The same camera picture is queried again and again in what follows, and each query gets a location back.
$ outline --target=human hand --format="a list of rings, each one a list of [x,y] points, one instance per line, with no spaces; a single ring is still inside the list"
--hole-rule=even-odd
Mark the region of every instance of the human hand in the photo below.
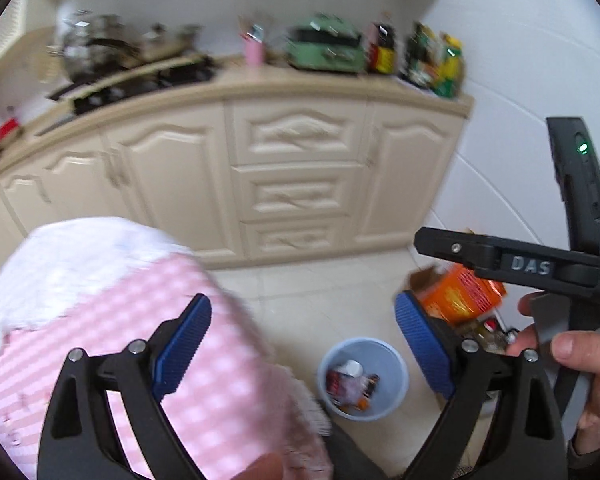
[[[282,480],[282,457],[277,453],[263,455],[234,480]]]
[[[518,309],[524,316],[531,316],[529,301],[534,294],[520,300]],[[538,338],[532,326],[525,328],[515,343],[507,349],[508,355],[517,356],[525,348],[536,348]],[[594,374],[591,393],[578,422],[574,448],[579,454],[600,449],[600,334],[595,332],[564,332],[551,341],[551,353],[563,366],[580,372]]]

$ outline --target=pink cup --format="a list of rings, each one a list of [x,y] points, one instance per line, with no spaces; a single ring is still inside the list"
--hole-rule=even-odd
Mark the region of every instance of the pink cup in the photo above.
[[[247,66],[261,66],[264,64],[265,47],[261,41],[253,38],[244,39],[244,60]]]

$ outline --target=food package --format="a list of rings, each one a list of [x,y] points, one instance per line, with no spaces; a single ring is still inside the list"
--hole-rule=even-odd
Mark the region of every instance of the food package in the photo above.
[[[472,270],[453,264],[417,296],[430,316],[457,326],[499,306],[506,294],[502,283],[477,278]]]

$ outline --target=stainless steel pot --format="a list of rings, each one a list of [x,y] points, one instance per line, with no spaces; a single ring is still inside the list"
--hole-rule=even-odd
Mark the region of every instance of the stainless steel pot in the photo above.
[[[73,82],[111,72],[125,57],[137,55],[127,41],[125,25],[115,14],[93,16],[88,10],[79,10],[64,22],[69,30],[51,53],[62,57]]]
[[[184,25],[176,34],[171,34],[164,25],[155,23],[152,30],[142,36],[140,57],[145,63],[152,63],[194,51],[194,42],[201,28],[200,25]]]

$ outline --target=pink checkered cloth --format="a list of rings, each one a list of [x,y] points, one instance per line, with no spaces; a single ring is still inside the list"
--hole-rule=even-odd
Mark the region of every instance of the pink checkered cloth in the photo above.
[[[291,394],[288,370],[266,361],[248,314],[183,254],[136,270],[42,330],[11,333],[0,355],[0,442],[28,478],[36,478],[46,407],[67,352],[119,352],[133,339],[148,339],[198,292],[211,300],[211,327],[178,391],[162,402],[197,466],[208,480],[229,480],[277,451],[285,480],[331,478],[324,444]],[[130,466],[152,478],[120,395],[109,399]]]

